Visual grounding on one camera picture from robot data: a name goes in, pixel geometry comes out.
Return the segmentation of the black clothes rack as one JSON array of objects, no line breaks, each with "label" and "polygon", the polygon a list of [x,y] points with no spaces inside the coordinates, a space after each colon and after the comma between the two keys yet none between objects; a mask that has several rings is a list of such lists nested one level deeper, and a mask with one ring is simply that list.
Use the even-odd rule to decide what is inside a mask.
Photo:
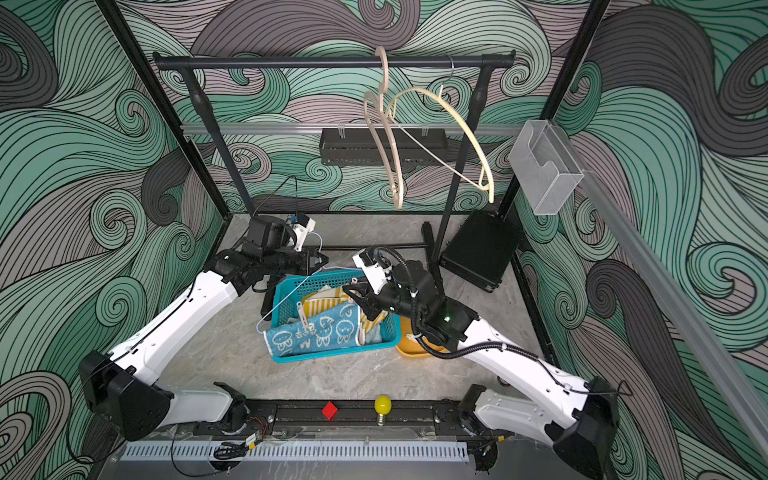
[{"label": "black clothes rack", "polygon": [[[480,116],[485,109],[490,79],[496,69],[509,68],[514,64],[516,52],[507,54],[488,54],[481,56],[433,56],[433,57],[395,57],[389,61],[389,68],[477,68],[479,76],[470,99],[468,116],[464,119],[474,131],[479,125]],[[197,70],[213,69],[332,69],[332,68],[374,68],[381,67],[379,58],[368,57],[214,57],[196,58],[172,56],[165,57],[158,52],[153,54],[153,60],[160,71],[176,71],[184,81],[190,96],[190,101],[201,118],[207,134],[222,156],[234,185],[244,202],[250,216],[256,215],[253,198],[248,193],[244,180],[235,166],[229,148],[216,119],[214,109],[208,95],[200,85],[195,72]],[[463,173],[469,154],[470,142],[465,134],[462,139],[455,167]]]}]

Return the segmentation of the cream plastic hanger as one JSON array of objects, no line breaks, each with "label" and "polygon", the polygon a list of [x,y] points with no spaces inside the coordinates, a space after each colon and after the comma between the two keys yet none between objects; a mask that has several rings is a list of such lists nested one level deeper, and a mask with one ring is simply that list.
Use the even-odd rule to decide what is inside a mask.
[{"label": "cream plastic hanger", "polygon": [[[390,122],[390,125],[392,126],[392,130],[394,127],[397,129],[401,129],[405,131],[406,129],[402,127],[397,121],[396,121],[396,108],[398,101],[407,94],[421,94],[424,97],[432,99],[435,103],[439,104],[444,111],[446,111],[448,114],[450,114],[453,119],[455,120],[455,123],[461,128],[463,133],[465,134],[466,139],[470,142],[470,145],[475,150],[475,153],[478,155],[478,160],[480,161],[481,170],[480,174],[478,175],[478,179],[476,181],[471,180],[469,177],[464,175],[463,173],[460,173],[456,167],[450,167],[446,161],[440,158],[436,158],[438,163],[448,170],[450,170],[454,175],[458,176],[460,179],[464,180],[465,182],[472,185],[474,188],[476,188],[479,191],[485,192],[487,195],[487,199],[489,203],[493,203],[495,199],[495,180],[493,177],[493,172],[490,167],[490,164],[487,160],[487,157],[481,147],[481,144],[477,140],[474,131],[471,129],[469,124],[458,114],[458,112],[442,97],[442,90],[439,90],[438,94],[433,93],[430,90],[421,88],[421,87],[411,87],[406,90],[403,90],[396,94],[392,100],[385,106],[386,114],[388,116],[388,120]],[[407,193],[407,182],[405,181],[405,197]]]}]

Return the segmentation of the yellow ball knob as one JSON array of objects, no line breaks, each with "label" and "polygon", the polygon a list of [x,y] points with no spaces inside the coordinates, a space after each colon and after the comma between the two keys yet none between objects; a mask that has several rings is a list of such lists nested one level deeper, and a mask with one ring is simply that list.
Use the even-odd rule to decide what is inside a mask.
[{"label": "yellow ball knob", "polygon": [[374,401],[374,410],[376,413],[376,422],[378,426],[384,426],[387,416],[392,410],[392,401],[386,395],[378,396]]}]

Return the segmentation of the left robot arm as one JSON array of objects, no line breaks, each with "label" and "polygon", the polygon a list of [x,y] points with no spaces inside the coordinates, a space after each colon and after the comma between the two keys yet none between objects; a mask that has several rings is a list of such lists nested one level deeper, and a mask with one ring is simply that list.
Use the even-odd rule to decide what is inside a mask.
[{"label": "left robot arm", "polygon": [[158,380],[209,320],[257,283],[267,279],[275,287],[286,276],[309,276],[325,266],[327,256],[305,244],[315,225],[304,213],[285,220],[252,216],[241,239],[210,259],[165,310],[109,353],[93,351],[80,362],[89,410],[130,442],[187,423],[211,424],[226,435],[242,432],[249,409],[229,385],[174,392]]}]

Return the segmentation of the grey clothespin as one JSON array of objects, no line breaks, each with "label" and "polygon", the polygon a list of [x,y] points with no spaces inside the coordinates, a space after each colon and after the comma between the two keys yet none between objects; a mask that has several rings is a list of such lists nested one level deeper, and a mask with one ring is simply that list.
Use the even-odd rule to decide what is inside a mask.
[{"label": "grey clothespin", "polygon": [[303,304],[301,302],[297,302],[296,307],[297,307],[298,318],[301,323],[301,328],[299,329],[299,332],[304,336],[313,334],[314,326],[308,321],[308,318],[304,311]]}]

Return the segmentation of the red diamond marker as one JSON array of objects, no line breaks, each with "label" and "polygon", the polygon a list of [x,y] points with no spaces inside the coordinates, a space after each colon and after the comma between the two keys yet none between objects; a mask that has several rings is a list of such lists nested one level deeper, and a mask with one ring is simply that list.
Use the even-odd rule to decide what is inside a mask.
[{"label": "red diamond marker", "polygon": [[321,414],[326,420],[332,421],[334,417],[337,415],[338,411],[339,411],[338,407],[332,401],[328,401],[323,406],[321,410]]}]

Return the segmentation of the teal plastic basket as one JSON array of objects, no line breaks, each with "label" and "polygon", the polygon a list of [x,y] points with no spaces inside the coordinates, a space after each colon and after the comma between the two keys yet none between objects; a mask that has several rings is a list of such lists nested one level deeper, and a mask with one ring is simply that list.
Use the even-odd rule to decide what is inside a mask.
[{"label": "teal plastic basket", "polygon": [[[362,277],[363,273],[359,269],[324,271],[313,276],[280,306],[279,316],[277,310],[272,313],[272,328],[299,321],[296,303],[301,302],[305,296],[319,291],[325,285],[329,285],[330,287],[343,287],[344,285],[353,284],[356,280]],[[291,290],[293,290],[296,284],[298,284],[304,278],[305,277],[292,276],[286,278],[282,283],[280,283],[275,290],[273,306],[280,301],[282,295],[286,295]],[[387,317],[369,333],[364,333],[360,324],[358,331],[359,345],[357,347],[286,358],[278,358],[272,356],[270,353],[269,354],[277,363],[290,363],[296,361],[332,357],[337,355],[393,348],[398,344],[400,339],[400,317],[393,313],[387,313]]]}]

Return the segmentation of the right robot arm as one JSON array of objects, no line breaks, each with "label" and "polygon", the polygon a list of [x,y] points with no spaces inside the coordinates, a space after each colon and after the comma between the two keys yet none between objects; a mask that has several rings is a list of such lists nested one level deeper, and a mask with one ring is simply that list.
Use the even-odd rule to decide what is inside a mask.
[{"label": "right robot arm", "polygon": [[586,380],[541,359],[501,334],[475,310],[442,293],[423,264],[385,246],[353,256],[362,272],[346,292],[368,317],[409,320],[415,342],[441,360],[467,359],[521,393],[514,399],[479,387],[467,396],[468,416],[491,432],[525,436],[552,448],[579,474],[608,475],[619,427],[620,389]]}]

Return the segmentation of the blue rabbit print towel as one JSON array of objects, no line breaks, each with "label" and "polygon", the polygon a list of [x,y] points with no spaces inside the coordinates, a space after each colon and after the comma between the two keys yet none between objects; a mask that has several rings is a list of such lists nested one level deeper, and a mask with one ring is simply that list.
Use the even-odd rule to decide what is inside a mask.
[{"label": "blue rabbit print towel", "polygon": [[342,303],[306,321],[271,328],[265,334],[269,353],[278,358],[325,353],[357,347],[361,310]]}]

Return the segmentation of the light blue wire hanger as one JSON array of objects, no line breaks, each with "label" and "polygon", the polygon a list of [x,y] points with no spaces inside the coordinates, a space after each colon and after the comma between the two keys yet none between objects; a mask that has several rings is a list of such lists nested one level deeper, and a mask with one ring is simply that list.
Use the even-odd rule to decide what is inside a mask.
[{"label": "light blue wire hanger", "polygon": [[[320,241],[320,245],[319,245],[319,246],[317,246],[317,247],[314,247],[314,248],[315,248],[315,253],[316,253],[316,254],[319,256],[319,255],[322,253],[322,251],[321,251],[321,250],[322,250],[322,246],[323,246],[323,238],[322,238],[322,236],[321,236],[319,233],[317,233],[317,232],[315,232],[315,231],[312,231],[312,232],[309,232],[309,231],[308,231],[308,233],[307,233],[307,237],[309,237],[309,236],[312,236],[312,235],[316,236],[316,237],[319,239],[319,241]],[[301,286],[302,286],[304,283],[306,283],[306,282],[307,282],[307,281],[308,281],[310,278],[312,278],[313,276],[315,276],[315,275],[317,275],[317,274],[319,274],[319,273],[321,273],[321,272],[324,272],[324,271],[337,271],[337,270],[356,270],[356,269],[357,269],[357,267],[354,267],[354,266],[340,266],[340,265],[330,265],[330,266],[329,266],[329,265],[327,264],[327,261],[326,261],[326,263],[325,263],[324,265],[320,265],[320,264],[318,263],[318,264],[316,265],[316,267],[317,267],[317,268],[316,268],[316,269],[315,269],[315,270],[314,270],[314,271],[313,271],[311,274],[309,274],[309,275],[308,275],[308,276],[306,276],[306,277],[305,277],[303,280],[301,280],[301,281],[300,281],[298,284],[296,284],[296,286],[295,286],[295,288],[294,288],[293,290],[291,290],[291,291],[290,291],[289,293],[287,293],[286,295],[282,295],[282,297],[280,298],[280,301],[279,301],[279,302],[278,302],[276,305],[274,305],[274,306],[273,306],[273,307],[272,307],[272,308],[271,308],[271,309],[270,309],[270,310],[269,310],[269,311],[268,311],[266,314],[264,314],[264,316],[263,316],[263,317],[262,317],[262,318],[261,318],[261,319],[260,319],[260,320],[257,322],[257,324],[256,324],[256,331],[257,331],[259,334],[265,334],[267,330],[269,330],[269,329],[271,329],[271,328],[272,328],[272,323],[271,323],[271,322],[272,322],[272,320],[271,320],[271,319],[272,319],[272,313],[273,313],[275,310],[277,310],[277,311],[278,311],[278,316],[279,316],[279,308],[280,308],[280,306],[281,306],[281,305],[282,305],[282,304],[283,304],[283,303],[284,303],[284,302],[285,302],[287,299],[289,299],[289,298],[290,298],[290,297],[291,297],[291,296],[292,296],[292,295],[293,295],[293,294],[294,294],[294,293],[295,293],[295,292],[296,292],[296,291],[297,291],[297,290],[298,290],[298,289],[299,289],[299,288],[300,288],[300,287],[301,287]],[[261,330],[261,329],[260,329],[260,326],[262,325],[262,323],[263,323],[265,320],[268,320],[268,321],[269,321],[269,322],[268,322],[268,325],[267,325],[267,327],[266,327],[266,329],[265,329],[265,330]]]}]

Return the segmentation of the orange plastic tray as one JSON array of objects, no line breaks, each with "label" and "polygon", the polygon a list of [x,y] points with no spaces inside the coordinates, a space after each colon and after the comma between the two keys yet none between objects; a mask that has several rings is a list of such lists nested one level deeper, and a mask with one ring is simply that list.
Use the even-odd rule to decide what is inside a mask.
[{"label": "orange plastic tray", "polygon": [[426,352],[415,340],[411,328],[411,322],[408,318],[400,318],[400,330],[401,339],[396,345],[396,349],[402,356],[410,359],[425,358],[430,356],[430,354]]}]

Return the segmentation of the yellow striped towel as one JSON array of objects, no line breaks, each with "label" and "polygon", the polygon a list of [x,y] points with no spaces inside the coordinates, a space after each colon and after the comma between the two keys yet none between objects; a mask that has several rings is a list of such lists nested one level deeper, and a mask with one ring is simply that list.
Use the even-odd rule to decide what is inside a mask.
[{"label": "yellow striped towel", "polygon": [[[309,319],[327,310],[342,304],[355,304],[351,297],[343,291],[342,287],[323,286],[319,291],[305,296],[301,300],[298,311]],[[365,314],[361,316],[360,324],[364,333],[369,333],[387,317],[386,312],[381,312],[374,320],[370,320]]]}]

